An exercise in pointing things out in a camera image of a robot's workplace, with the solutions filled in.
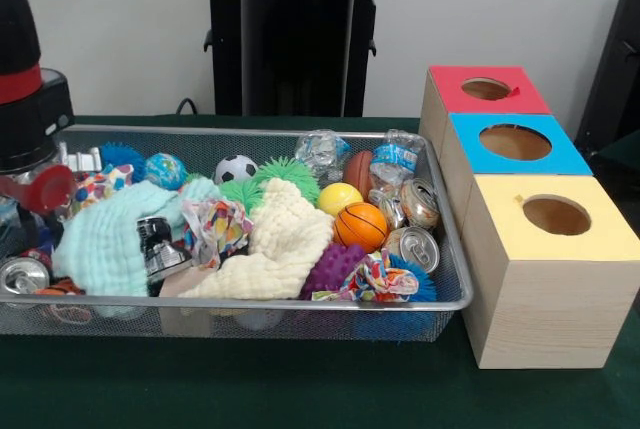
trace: stacked boxes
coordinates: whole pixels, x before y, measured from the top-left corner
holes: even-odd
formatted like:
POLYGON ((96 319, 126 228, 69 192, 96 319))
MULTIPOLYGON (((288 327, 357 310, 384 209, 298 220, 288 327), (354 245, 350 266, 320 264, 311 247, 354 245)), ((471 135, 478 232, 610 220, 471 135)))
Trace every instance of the stacked boxes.
POLYGON ((420 132, 471 266, 478 365, 602 367, 640 286, 640 241, 524 71, 431 68, 420 132))

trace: orange ball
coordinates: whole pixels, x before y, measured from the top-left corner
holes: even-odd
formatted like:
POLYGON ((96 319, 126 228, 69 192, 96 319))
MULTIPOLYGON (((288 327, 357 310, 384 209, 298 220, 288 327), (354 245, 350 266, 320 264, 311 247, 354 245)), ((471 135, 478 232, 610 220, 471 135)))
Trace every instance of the orange ball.
POLYGON ((387 232, 387 221, 380 209, 366 202, 348 205, 333 222, 334 242, 344 246, 358 244, 367 253, 380 249, 387 232))

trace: pink toy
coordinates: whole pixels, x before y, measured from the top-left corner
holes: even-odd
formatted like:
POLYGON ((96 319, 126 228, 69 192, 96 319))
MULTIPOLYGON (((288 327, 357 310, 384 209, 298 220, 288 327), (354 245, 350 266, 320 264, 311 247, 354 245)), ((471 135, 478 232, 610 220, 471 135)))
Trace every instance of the pink toy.
POLYGON ((357 244, 349 247, 329 244, 302 286, 300 299, 311 300, 311 293, 315 291, 340 289, 344 280, 365 255, 364 249, 357 244))

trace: white wall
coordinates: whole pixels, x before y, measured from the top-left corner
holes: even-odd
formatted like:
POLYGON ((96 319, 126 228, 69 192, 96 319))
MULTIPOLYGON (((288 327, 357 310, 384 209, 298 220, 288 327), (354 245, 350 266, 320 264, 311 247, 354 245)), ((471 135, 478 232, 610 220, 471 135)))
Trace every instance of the white wall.
MULTIPOLYGON (((213 112, 208 0, 31 0, 77 113, 213 112)), ((429 64, 523 65, 573 133, 616 0, 377 0, 365 114, 417 116, 429 64)))

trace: yellow ball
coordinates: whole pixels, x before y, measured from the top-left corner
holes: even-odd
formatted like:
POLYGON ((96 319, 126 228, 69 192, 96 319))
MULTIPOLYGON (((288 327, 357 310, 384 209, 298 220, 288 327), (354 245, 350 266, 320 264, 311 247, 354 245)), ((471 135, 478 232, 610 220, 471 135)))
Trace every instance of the yellow ball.
POLYGON ((350 184, 336 182, 325 187, 318 196, 318 209, 336 217, 338 213, 355 202, 363 202, 362 195, 350 184))

